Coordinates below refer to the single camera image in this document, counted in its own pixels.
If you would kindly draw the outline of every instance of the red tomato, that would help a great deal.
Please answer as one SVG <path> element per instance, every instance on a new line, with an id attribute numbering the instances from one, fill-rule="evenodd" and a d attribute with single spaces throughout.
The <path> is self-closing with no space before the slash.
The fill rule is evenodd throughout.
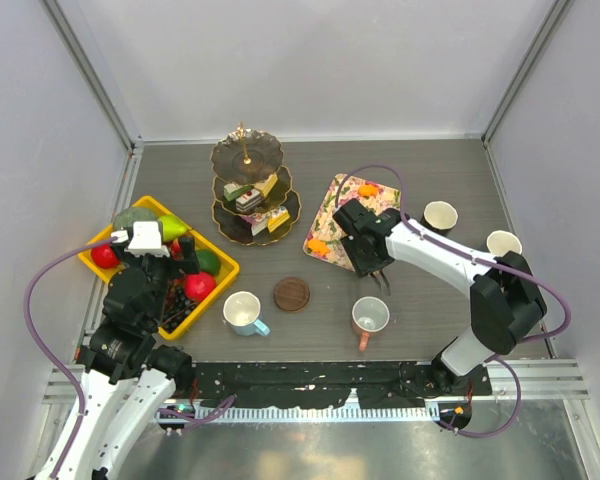
<path id="1" fill-rule="evenodd" d="M 187 275 L 184 283 L 184 293 L 198 303 L 207 298 L 214 288 L 216 288 L 216 279 L 206 272 Z"/>
<path id="2" fill-rule="evenodd" d="M 173 243 L 171 244 L 171 254 L 172 255 L 179 255 L 182 253 L 182 247 L 180 246 L 180 242 L 178 242 L 178 239 L 176 238 Z"/>
<path id="3" fill-rule="evenodd" d="M 120 265 L 120 259 L 116 257 L 109 245 L 100 245 L 91 249 L 91 258 L 100 268 L 114 268 Z"/>

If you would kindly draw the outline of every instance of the light blue mug handle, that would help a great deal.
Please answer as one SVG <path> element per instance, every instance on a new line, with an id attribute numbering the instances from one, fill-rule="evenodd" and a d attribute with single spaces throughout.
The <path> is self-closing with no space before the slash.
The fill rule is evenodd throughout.
<path id="1" fill-rule="evenodd" d="M 271 329 L 267 327 L 264 324 L 264 322 L 260 319 L 253 322 L 253 326 L 256 328 L 256 333 L 258 335 L 262 335 L 263 337 L 266 337 L 267 335 L 269 335 L 269 332 L 271 332 Z"/>

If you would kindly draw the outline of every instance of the orange flower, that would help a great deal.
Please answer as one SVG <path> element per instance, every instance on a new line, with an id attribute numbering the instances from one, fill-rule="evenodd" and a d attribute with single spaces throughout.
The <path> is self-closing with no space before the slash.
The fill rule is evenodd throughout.
<path id="1" fill-rule="evenodd" d="M 318 240 L 317 238 L 312 238 L 309 240 L 307 247 L 309 247 L 312 252 L 315 252 L 319 255 L 326 255 L 331 251 L 329 250 L 329 247 L 327 247 L 326 243 L 324 243 L 322 240 Z"/>
<path id="2" fill-rule="evenodd" d="M 361 197 L 374 197 L 378 194 L 378 187 L 367 183 L 358 189 L 358 195 Z"/>

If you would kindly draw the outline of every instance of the brown wooden coaster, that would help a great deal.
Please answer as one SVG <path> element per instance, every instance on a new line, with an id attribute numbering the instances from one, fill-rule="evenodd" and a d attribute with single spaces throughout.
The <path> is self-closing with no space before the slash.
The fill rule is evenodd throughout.
<path id="1" fill-rule="evenodd" d="M 299 312 L 309 303 L 309 285 L 300 278 L 288 277 L 273 289 L 273 301 L 285 312 Z"/>

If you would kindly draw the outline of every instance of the yellow basket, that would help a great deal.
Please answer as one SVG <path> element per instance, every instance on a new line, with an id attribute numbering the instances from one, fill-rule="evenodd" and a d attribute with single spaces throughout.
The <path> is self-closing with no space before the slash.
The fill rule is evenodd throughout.
<path id="1" fill-rule="evenodd" d="M 149 210 L 153 211 L 156 215 L 162 216 L 170 214 L 171 212 L 160 202 L 158 202 L 153 197 L 147 195 L 142 197 L 136 203 L 133 204 L 134 207 L 145 207 Z M 98 235 L 93 237 L 89 243 L 94 243 L 100 240 L 104 240 L 111 236 L 113 232 L 113 225 L 109 224 L 107 228 L 102 230 Z M 196 250 L 200 250 L 206 248 L 215 253 L 220 259 L 220 273 L 216 275 L 216 288 L 211 292 L 211 294 L 205 298 L 200 305 L 198 305 L 191 315 L 184 319 L 184 321 L 178 325 L 173 332 L 169 333 L 163 328 L 160 328 L 160 335 L 162 335 L 167 340 L 176 340 L 180 338 L 182 335 L 187 333 L 187 331 L 191 328 L 191 326 L 200 318 L 200 316 L 208 310 L 213 302 L 215 302 L 222 293 L 229 288 L 229 286 L 235 281 L 238 273 L 240 272 L 240 265 L 234 259 L 229 257 L 226 253 L 216 247 L 209 240 L 204 238 L 195 230 L 191 230 L 187 235 L 193 236 L 196 244 Z M 111 277 L 113 277 L 118 271 L 122 270 L 124 267 L 118 266 L 116 268 L 100 268 L 91 259 L 91 251 L 86 250 L 82 253 L 78 254 L 80 260 L 89 267 L 93 272 L 98 275 L 104 282 L 109 283 Z"/>

